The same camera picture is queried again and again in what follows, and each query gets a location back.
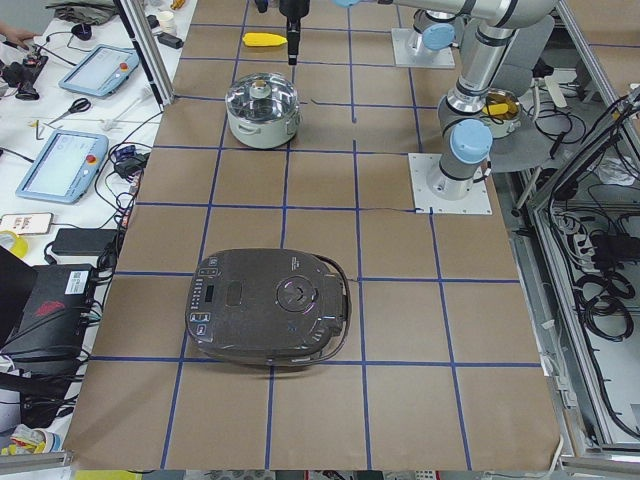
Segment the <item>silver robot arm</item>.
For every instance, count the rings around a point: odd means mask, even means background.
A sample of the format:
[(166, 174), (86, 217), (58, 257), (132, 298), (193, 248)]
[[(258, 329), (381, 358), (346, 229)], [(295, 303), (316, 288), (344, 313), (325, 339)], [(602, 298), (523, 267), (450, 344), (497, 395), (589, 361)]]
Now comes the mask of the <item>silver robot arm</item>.
[[(298, 61), (301, 38), (301, 20), (309, 14), (309, 1), (280, 1), (279, 12), (286, 18), (288, 64)], [(441, 51), (450, 54), (455, 40), (454, 14), (418, 9), (413, 16), (411, 29), (395, 28), (392, 41), (397, 66), (423, 66), (436, 58)]]
[(518, 29), (534, 25), (557, 5), (555, 1), (403, 1), (403, 6), (468, 15), (480, 21), (470, 39), (468, 55), (455, 86), (443, 97), (438, 118), (444, 152), (427, 174), (429, 189), (456, 201), (473, 184), (478, 166), (487, 159), (493, 137), (479, 119), (486, 95)]

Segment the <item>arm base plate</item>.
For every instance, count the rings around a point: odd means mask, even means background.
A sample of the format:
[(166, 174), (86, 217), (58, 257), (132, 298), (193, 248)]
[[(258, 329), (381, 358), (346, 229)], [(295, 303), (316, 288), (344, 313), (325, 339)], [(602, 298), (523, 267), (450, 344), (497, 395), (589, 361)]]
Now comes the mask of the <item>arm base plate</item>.
[(391, 30), (395, 65), (409, 68), (453, 69), (450, 48), (455, 32), (452, 26), (432, 25), (423, 33), (414, 29)]
[(478, 166), (471, 179), (452, 180), (440, 169), (440, 154), (409, 153), (414, 209), (423, 214), (491, 215), (484, 172)]

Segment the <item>person forearm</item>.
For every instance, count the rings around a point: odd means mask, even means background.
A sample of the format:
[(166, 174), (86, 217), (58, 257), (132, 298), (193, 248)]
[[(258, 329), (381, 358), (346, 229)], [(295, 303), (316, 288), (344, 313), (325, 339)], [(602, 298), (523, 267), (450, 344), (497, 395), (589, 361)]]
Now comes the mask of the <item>person forearm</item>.
[(14, 27), (4, 21), (0, 21), (0, 34), (11, 44), (27, 49), (27, 41), (33, 40), (37, 33)]

